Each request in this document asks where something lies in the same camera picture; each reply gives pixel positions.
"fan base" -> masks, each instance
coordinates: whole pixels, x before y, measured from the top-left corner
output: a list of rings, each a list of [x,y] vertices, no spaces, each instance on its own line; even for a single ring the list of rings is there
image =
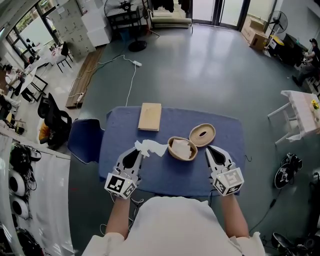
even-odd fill
[[[134,41],[129,44],[128,49],[130,52],[140,52],[147,47],[146,41]]]

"wooden platform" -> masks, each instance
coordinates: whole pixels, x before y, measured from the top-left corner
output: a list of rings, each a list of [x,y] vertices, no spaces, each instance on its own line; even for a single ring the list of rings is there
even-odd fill
[[[87,91],[87,87],[89,86],[89,82],[91,80],[92,75],[95,73],[95,71],[92,72],[86,72],[88,70],[93,70],[97,64],[97,62],[100,60],[100,57],[105,49],[105,45],[101,46],[96,49],[96,51],[89,52],[87,57],[85,58],[82,67],[77,75],[77,79],[75,79],[73,86],[71,88],[71,91],[69,93],[68,100],[66,101],[65,107],[68,109],[75,109],[75,108],[81,108],[82,103],[84,102],[84,99],[86,95],[82,97],[82,99],[77,104],[77,99],[80,96],[80,93],[84,93]]]

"man in black shirt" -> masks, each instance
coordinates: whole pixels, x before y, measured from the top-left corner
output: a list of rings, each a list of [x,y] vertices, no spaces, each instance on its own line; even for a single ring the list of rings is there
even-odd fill
[[[318,73],[320,67],[320,50],[318,48],[317,40],[312,38],[310,39],[310,43],[312,44],[312,52],[305,56],[306,65],[303,66],[297,77],[292,76],[293,81],[297,86],[302,86],[303,81],[306,78],[310,78]]]

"gray floor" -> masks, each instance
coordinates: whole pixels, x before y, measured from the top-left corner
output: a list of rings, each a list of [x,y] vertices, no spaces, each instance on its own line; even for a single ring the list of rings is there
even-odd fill
[[[245,184],[238,197],[249,228],[268,210],[279,193],[272,187],[280,160],[287,152],[297,154],[304,162],[294,184],[285,187],[265,220],[255,229],[269,240],[272,232],[290,238],[306,232],[309,209],[309,182],[320,165],[319,137],[314,135],[295,143],[274,142],[285,134],[282,114],[268,120],[267,114],[288,102],[281,90],[300,89],[292,82],[293,69],[248,47],[241,34],[234,30],[194,25],[191,30],[158,30],[146,37],[147,48],[126,58],[137,60],[137,68],[129,106],[143,102],[230,116],[242,122],[246,154]],[[124,45],[114,42],[106,46],[101,61],[118,55]],[[134,73],[134,65],[117,59],[99,69],[85,96],[80,118],[98,118],[102,127],[106,113],[124,106]],[[152,197],[136,191],[135,199]],[[99,182],[98,165],[71,161],[69,177],[69,216],[73,246],[80,253],[92,235],[100,234],[111,211],[110,195]],[[212,208],[223,224],[219,198]]]

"open cardboard box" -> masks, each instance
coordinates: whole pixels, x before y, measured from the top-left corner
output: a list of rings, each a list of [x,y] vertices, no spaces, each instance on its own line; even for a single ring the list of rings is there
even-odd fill
[[[258,51],[262,51],[265,48],[268,37],[264,33],[263,23],[247,17],[241,33],[251,48]]]

